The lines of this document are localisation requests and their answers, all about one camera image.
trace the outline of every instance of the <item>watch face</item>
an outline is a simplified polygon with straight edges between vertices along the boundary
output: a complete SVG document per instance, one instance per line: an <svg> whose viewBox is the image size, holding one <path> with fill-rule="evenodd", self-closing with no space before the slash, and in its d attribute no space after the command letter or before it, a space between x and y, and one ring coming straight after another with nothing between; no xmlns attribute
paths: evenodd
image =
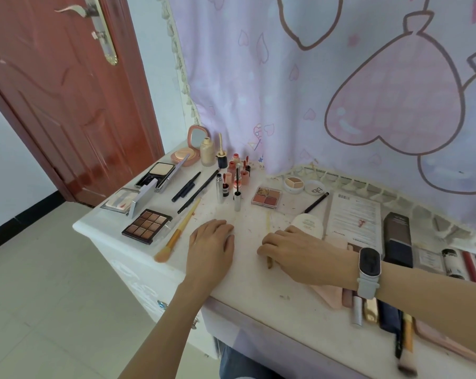
<svg viewBox="0 0 476 379"><path fill-rule="evenodd" d="M362 248L359 252L359 270L369 276L380 275L380 253L374 248Z"/></svg>

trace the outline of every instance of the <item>person's left hand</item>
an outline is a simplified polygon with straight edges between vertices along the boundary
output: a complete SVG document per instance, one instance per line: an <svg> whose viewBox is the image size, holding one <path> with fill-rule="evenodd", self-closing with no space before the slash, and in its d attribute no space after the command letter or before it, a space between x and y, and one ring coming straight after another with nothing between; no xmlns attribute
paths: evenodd
<svg viewBox="0 0 476 379"><path fill-rule="evenodd" d="M185 281L208 297L226 276L233 262L233 225L212 219L191 234Z"/></svg>

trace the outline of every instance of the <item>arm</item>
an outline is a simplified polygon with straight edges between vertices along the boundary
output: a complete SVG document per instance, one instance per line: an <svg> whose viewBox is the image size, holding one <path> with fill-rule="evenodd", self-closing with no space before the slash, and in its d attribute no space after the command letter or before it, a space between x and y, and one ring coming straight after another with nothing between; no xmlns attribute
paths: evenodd
<svg viewBox="0 0 476 379"><path fill-rule="evenodd" d="M296 282L357 290L358 253L290 226L270 233L257 250ZM476 283L382 262L381 301L418 318L476 352Z"/></svg>
<svg viewBox="0 0 476 379"><path fill-rule="evenodd" d="M231 267L232 229L226 221L212 220L192 233L185 279L119 379L175 378L197 312Z"/></svg>

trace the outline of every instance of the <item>watch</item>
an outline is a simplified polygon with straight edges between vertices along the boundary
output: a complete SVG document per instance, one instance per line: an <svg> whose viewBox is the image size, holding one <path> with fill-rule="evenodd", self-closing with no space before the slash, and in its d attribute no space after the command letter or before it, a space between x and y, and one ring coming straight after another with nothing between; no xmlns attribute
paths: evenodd
<svg viewBox="0 0 476 379"><path fill-rule="evenodd" d="M365 247L359 252L359 278L357 295L364 299L373 299L380 287L380 253L374 248Z"/></svg>

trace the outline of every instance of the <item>person's leg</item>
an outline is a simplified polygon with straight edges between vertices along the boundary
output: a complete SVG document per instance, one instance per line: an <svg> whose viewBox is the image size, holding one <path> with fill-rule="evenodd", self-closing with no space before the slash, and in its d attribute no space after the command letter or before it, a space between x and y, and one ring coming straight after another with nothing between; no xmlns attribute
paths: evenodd
<svg viewBox="0 0 476 379"><path fill-rule="evenodd" d="M276 372L233 350L219 341L222 353L220 361L220 379L283 379Z"/></svg>

